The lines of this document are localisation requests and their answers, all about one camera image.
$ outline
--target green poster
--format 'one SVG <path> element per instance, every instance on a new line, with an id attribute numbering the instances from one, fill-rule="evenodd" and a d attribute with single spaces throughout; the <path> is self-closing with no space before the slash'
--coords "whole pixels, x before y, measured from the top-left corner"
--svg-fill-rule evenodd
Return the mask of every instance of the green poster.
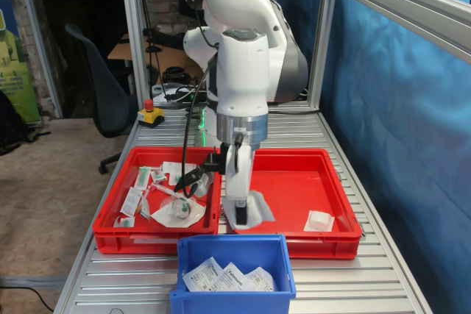
<path id="1" fill-rule="evenodd" d="M 0 90 L 25 123 L 40 121 L 11 0 L 0 0 Z"/>

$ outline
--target wooden desk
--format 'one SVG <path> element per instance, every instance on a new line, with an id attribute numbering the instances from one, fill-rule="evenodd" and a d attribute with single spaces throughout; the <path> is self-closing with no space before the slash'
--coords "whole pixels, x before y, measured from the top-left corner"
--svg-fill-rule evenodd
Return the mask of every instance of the wooden desk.
<path id="1" fill-rule="evenodd" d="M 123 40 L 129 38 L 129 35 L 124 35 Z M 143 36 L 143 45 L 144 45 L 144 55 L 146 57 L 147 65 L 150 64 L 150 55 L 151 53 L 146 53 L 146 48 L 149 45 L 147 43 L 147 36 Z M 191 75 L 191 77 L 197 77 L 200 79 L 203 75 L 203 72 L 199 65 L 192 60 L 184 51 L 178 49 L 173 49 L 165 46 L 157 46 L 162 49 L 157 53 L 159 57 L 160 69 L 163 72 L 171 66 L 180 66 L 185 68 L 185 72 Z M 108 59 L 110 60 L 129 60 L 132 61 L 131 45 L 129 43 L 118 43 L 115 48 L 108 54 Z M 155 60 L 155 55 L 152 57 L 152 66 L 157 69 L 157 62 Z"/>

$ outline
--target blue curtain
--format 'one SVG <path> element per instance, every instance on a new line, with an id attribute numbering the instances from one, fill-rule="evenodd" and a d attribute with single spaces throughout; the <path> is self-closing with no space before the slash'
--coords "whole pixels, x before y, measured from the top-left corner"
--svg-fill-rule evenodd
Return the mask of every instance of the blue curtain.
<path id="1" fill-rule="evenodd" d="M 310 62 L 318 3 L 278 1 Z M 322 106 L 433 311 L 471 313 L 471 67 L 336 0 Z"/>

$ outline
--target small white box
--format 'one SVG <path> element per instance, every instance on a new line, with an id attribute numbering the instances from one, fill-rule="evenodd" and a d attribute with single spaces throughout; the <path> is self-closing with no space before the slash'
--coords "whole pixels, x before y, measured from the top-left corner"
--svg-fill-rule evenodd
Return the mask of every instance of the small white box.
<path id="1" fill-rule="evenodd" d="M 309 211 L 308 221 L 304 227 L 305 232 L 330 232 L 332 231 L 335 217 L 320 211 Z"/>

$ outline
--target red button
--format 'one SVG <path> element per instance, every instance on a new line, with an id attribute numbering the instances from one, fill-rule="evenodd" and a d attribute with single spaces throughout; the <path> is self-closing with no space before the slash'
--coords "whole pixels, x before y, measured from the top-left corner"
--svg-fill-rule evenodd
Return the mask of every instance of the red button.
<path id="1" fill-rule="evenodd" d="M 146 99 L 144 101 L 144 109 L 147 111 L 147 112 L 151 112 L 154 110 L 154 102 L 153 100 L 151 99 Z"/>

